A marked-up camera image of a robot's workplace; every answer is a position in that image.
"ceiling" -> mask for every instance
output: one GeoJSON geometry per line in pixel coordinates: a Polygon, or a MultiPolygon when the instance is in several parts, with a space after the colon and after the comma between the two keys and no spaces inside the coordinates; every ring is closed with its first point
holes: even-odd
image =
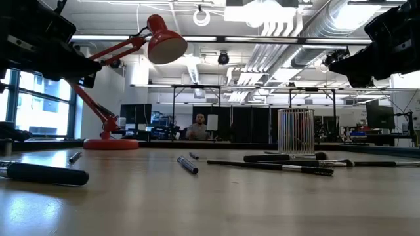
{"type": "MultiPolygon", "coordinates": [[[[39,0],[44,4],[55,8],[57,0],[39,0]]],[[[198,26],[193,21],[195,6],[174,5],[173,10],[169,5],[113,5],[106,1],[96,3],[81,2],[83,0],[68,1],[63,16],[77,27],[77,34],[80,35],[133,35],[140,28],[146,25],[147,18],[152,14],[159,14],[165,20],[170,30],[179,32],[182,35],[260,35],[263,27],[251,28],[244,22],[226,22],[223,16],[211,14],[210,23],[204,27],[198,26]]],[[[203,7],[209,10],[224,10],[226,0],[213,1],[214,7],[203,7]]],[[[313,6],[303,11],[303,24],[322,6],[326,0],[313,0],[313,6]]],[[[363,28],[356,30],[351,37],[366,37],[363,28]]],[[[112,46],[113,43],[95,42],[87,43],[93,52],[101,51],[112,46]]],[[[197,65],[200,74],[226,75],[228,66],[220,66],[217,58],[220,51],[226,51],[230,56],[230,64],[246,64],[252,55],[255,44],[234,44],[234,43],[196,43],[189,44],[189,48],[199,48],[201,63],[197,65]]],[[[139,62],[138,55],[144,54],[140,50],[137,54],[126,56],[126,64],[139,62]]],[[[301,78],[294,81],[297,86],[313,85],[343,85],[347,79],[341,75],[322,71],[323,68],[315,67],[303,70],[299,75],[301,78]]],[[[180,78],[182,74],[188,73],[185,64],[179,61],[166,65],[151,65],[150,79],[158,83],[160,79],[180,78]]],[[[388,84],[388,81],[381,81],[381,85],[388,84]]]]}

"person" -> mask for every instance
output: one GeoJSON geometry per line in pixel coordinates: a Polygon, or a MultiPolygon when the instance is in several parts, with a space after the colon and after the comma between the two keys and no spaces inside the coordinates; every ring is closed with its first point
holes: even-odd
{"type": "Polygon", "coordinates": [[[189,140],[208,140],[210,135],[207,131],[207,125],[204,125],[204,115],[197,114],[196,122],[188,127],[186,138],[189,140]]]}

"computer monitor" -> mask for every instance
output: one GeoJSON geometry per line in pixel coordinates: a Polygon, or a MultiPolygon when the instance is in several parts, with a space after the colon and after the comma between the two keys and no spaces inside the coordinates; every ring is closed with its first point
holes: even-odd
{"type": "Polygon", "coordinates": [[[394,108],[367,103],[367,125],[370,128],[395,129],[394,108]]]}
{"type": "Polygon", "coordinates": [[[120,117],[126,118],[127,124],[150,124],[152,118],[151,104],[123,104],[120,117]]]}

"ceiling duct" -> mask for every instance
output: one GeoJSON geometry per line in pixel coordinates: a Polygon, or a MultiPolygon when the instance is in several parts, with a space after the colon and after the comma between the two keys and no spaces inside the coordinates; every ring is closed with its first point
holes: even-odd
{"type": "MultiPolygon", "coordinates": [[[[332,0],[307,27],[302,37],[346,37],[363,26],[381,7],[376,5],[349,5],[348,0],[332,0]]],[[[322,56],[326,49],[308,45],[291,45],[282,59],[272,68],[276,79],[288,80],[322,56]]]]}

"lamp base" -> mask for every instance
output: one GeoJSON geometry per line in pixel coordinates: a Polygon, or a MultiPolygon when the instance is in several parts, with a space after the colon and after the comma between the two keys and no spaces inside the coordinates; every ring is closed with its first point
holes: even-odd
{"type": "Polygon", "coordinates": [[[83,149],[87,150],[136,150],[137,140],[91,140],[86,139],[83,149]]]}

